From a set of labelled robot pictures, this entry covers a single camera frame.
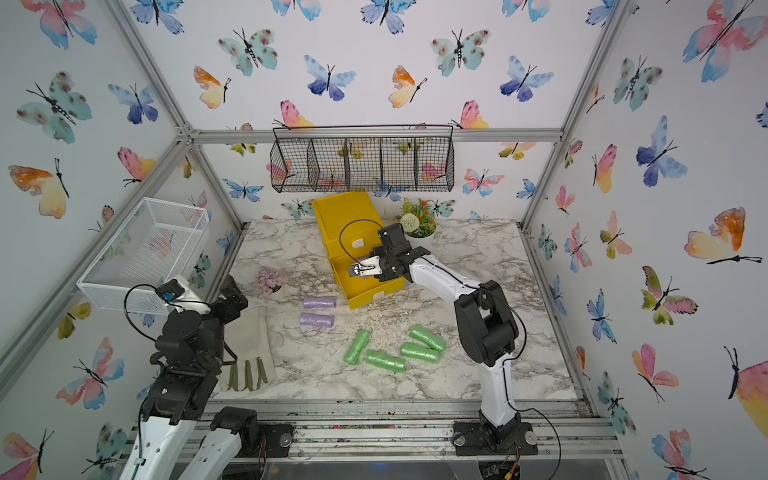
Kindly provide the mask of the green trash bag roll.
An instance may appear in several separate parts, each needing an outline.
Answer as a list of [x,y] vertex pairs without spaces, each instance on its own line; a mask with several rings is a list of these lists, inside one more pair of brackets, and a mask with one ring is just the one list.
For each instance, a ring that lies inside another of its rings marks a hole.
[[393,357],[381,351],[367,350],[365,361],[369,365],[394,373],[404,373],[406,370],[406,363],[402,358]]
[[366,330],[359,330],[351,345],[347,349],[343,362],[347,365],[357,365],[361,359],[362,353],[370,342],[371,335]]
[[443,352],[446,348],[446,341],[443,338],[431,333],[421,325],[416,325],[411,329],[410,337],[438,352]]
[[400,354],[402,357],[408,359],[425,361],[433,364],[438,363],[441,358],[440,351],[412,342],[404,343],[400,348]]

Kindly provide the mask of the white green work glove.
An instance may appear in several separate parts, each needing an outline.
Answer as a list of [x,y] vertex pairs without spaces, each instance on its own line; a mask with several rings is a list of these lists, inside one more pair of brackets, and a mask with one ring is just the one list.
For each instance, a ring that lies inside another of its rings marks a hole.
[[225,343],[237,360],[222,368],[221,392],[263,392],[277,384],[265,307],[248,309],[229,323],[225,327]]

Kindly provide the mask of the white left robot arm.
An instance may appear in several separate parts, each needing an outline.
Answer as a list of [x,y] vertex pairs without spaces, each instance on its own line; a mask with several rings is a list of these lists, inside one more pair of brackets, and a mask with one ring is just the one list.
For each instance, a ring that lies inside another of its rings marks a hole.
[[[225,340],[225,328],[248,305],[232,277],[211,302],[202,300],[176,276],[154,290],[167,306],[161,333],[153,338],[151,364],[159,375],[138,410],[137,433],[123,479],[168,479],[200,421],[222,370],[238,356]],[[236,458],[261,459],[266,438],[253,410],[224,407],[211,422],[184,479],[218,479]]]

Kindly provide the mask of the pink flower in white pot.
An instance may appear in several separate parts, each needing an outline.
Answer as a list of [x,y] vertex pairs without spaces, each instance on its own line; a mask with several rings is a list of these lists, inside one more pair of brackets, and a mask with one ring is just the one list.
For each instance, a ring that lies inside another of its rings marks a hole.
[[252,288],[264,298],[280,301],[287,293],[289,277],[282,270],[262,269],[254,278]]

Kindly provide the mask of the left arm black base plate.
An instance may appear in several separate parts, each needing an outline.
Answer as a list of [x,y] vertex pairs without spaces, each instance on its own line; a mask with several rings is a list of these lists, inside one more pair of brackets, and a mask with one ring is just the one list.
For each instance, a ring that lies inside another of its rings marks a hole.
[[290,423],[264,423],[251,409],[227,406],[210,424],[208,444],[232,443],[235,458],[287,458],[293,443],[295,427]]

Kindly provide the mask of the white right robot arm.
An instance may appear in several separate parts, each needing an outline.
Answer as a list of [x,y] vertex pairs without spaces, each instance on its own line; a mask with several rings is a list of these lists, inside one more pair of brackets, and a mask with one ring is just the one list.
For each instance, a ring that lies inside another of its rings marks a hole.
[[460,344],[478,366],[481,419],[495,429],[519,424],[520,411],[506,370],[513,361],[519,329],[502,287],[462,276],[428,249],[411,246],[400,224],[380,228],[378,236],[381,244],[368,256],[351,258],[349,275],[380,282],[403,278],[452,304]]

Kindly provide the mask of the green plant in white pot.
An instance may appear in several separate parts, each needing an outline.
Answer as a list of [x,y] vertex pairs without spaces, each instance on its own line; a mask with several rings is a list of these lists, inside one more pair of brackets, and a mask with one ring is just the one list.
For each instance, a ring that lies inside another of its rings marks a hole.
[[428,200],[405,198],[399,223],[413,248],[432,248],[437,224]]

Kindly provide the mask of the white mesh wall basket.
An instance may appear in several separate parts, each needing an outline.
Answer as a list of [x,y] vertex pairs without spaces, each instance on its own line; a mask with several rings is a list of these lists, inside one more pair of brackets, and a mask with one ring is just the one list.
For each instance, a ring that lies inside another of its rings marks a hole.
[[77,281],[92,306],[129,313],[164,315],[155,293],[187,275],[209,238],[203,207],[145,197]]

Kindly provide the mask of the purple trash bag roll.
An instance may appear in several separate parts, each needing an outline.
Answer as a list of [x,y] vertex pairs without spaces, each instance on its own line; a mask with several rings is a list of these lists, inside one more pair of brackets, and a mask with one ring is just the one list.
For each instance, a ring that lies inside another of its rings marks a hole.
[[331,309],[336,307],[337,300],[333,296],[306,297],[302,304],[306,309]]
[[304,312],[299,317],[299,324],[316,328],[332,328],[335,324],[335,319],[332,315]]
[[351,277],[362,277],[362,276],[366,276],[367,271],[370,269],[371,269],[370,266],[355,263],[348,267],[348,272]]

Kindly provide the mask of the yellow plastic drawer unit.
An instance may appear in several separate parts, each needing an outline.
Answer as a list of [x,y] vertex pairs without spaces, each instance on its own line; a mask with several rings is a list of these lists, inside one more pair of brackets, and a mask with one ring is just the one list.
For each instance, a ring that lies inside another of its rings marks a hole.
[[373,303],[405,287],[403,278],[380,282],[375,277],[351,276],[356,260],[367,258],[382,245],[383,222],[366,192],[347,192],[312,201],[334,280],[350,309]]

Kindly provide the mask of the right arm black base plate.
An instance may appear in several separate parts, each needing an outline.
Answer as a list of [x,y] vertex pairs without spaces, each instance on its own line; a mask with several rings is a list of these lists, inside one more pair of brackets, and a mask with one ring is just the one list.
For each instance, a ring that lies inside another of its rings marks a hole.
[[458,456],[537,455],[538,438],[530,423],[511,421],[503,427],[489,422],[455,422],[451,444]]

